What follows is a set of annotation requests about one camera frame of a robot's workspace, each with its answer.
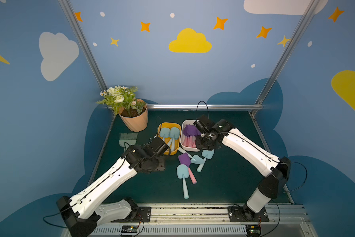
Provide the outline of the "purple square shovel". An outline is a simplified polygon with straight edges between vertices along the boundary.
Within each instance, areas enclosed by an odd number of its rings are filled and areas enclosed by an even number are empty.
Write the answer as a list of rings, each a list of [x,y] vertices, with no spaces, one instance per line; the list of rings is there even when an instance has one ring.
[[[189,177],[190,177],[192,183],[196,184],[197,180],[196,180],[195,176],[193,175],[193,172],[190,169],[191,160],[190,160],[188,154],[187,153],[183,153],[183,154],[178,156],[178,159],[179,159],[179,162],[180,162],[181,165],[186,165],[188,167]]]
[[[187,138],[186,146],[187,147],[192,147],[193,146],[193,137],[192,136]]]
[[[183,129],[183,134],[186,137],[201,136],[201,132],[199,131],[199,129],[192,124],[188,124],[185,126],[185,128]]]

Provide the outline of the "purple pointed shovel pink handle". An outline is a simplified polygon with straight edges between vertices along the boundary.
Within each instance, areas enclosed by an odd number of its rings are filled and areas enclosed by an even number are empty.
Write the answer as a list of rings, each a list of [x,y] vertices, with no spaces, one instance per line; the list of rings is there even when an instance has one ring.
[[[182,145],[188,147],[188,137],[184,137]]]

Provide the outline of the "white plastic storage box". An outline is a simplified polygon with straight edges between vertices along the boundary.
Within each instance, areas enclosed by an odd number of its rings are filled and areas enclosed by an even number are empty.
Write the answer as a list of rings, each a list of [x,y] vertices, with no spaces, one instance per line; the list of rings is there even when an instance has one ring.
[[[194,126],[194,122],[195,120],[187,119],[182,123],[180,133],[180,146],[185,151],[199,152],[201,150],[196,147],[196,137],[201,138],[203,134],[196,135],[191,138],[191,136],[188,135],[185,129],[188,125]]]

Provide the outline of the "yellow plastic storage box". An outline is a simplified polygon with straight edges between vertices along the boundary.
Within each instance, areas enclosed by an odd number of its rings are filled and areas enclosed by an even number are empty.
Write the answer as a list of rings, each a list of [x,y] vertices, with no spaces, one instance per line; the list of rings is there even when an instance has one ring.
[[[171,129],[172,127],[178,127],[180,132],[181,132],[181,126],[177,123],[173,123],[173,122],[163,122],[161,124],[158,125],[158,128],[157,128],[157,136],[159,137],[159,132],[160,132],[160,129],[162,127],[168,127],[169,129]],[[169,138],[166,138],[165,139],[165,143],[167,144],[168,141],[169,141],[170,137]],[[164,155],[170,155],[170,156],[173,156],[177,153],[177,150],[179,148],[179,141],[180,141],[180,135],[179,135],[179,139],[175,141],[175,150],[174,151],[171,151],[170,147],[167,148],[167,150],[164,152]]]

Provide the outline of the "blue round shovel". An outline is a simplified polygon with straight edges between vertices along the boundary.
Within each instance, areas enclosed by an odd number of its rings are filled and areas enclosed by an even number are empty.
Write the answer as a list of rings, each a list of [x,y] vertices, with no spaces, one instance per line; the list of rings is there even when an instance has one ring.
[[[189,177],[188,167],[186,165],[179,165],[176,168],[176,171],[177,171],[178,178],[182,180],[184,198],[189,199],[188,188],[185,180],[186,178]]]

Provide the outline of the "blue pointed shovel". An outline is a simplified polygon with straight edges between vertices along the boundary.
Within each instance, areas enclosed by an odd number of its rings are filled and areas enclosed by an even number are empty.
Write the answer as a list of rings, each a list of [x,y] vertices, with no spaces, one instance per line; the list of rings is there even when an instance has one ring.
[[[171,147],[172,140],[173,140],[173,139],[172,139],[172,138],[170,138],[170,139],[169,139],[169,141],[168,141],[168,143],[167,143],[167,145],[168,145],[169,147]]]

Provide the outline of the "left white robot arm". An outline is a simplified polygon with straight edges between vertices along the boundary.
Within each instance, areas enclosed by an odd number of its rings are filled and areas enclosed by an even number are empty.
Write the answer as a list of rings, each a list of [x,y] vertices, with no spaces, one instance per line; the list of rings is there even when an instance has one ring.
[[[156,136],[145,145],[131,145],[97,180],[72,197],[62,196],[56,203],[73,237],[87,237],[97,226],[112,221],[133,221],[138,205],[127,197],[112,204],[103,202],[123,183],[138,173],[164,170],[164,153],[171,153],[165,141]]]

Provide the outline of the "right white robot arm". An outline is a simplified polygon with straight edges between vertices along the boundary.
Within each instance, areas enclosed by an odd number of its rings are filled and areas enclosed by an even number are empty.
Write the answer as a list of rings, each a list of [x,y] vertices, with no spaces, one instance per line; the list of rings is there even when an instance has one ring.
[[[264,176],[256,190],[242,207],[247,219],[252,219],[272,199],[276,199],[287,183],[291,161],[278,158],[248,139],[232,123],[225,119],[214,123],[206,116],[194,121],[194,126],[201,132],[196,139],[196,146],[201,150],[215,150],[221,145],[231,148],[252,164]]]

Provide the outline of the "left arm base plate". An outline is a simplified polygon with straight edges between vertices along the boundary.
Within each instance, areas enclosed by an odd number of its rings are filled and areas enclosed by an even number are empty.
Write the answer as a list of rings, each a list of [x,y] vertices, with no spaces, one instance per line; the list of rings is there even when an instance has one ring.
[[[111,221],[111,223],[131,223],[131,222],[141,222],[148,223],[150,222],[151,217],[151,210],[150,206],[140,206],[133,208],[130,214],[125,219],[119,219]]]

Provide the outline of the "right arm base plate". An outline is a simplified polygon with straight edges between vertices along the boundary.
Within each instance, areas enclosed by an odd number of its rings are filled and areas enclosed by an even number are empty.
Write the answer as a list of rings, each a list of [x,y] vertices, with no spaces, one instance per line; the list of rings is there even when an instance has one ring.
[[[244,212],[244,209],[238,205],[227,207],[230,222],[269,222],[266,208],[263,207],[257,214]]]

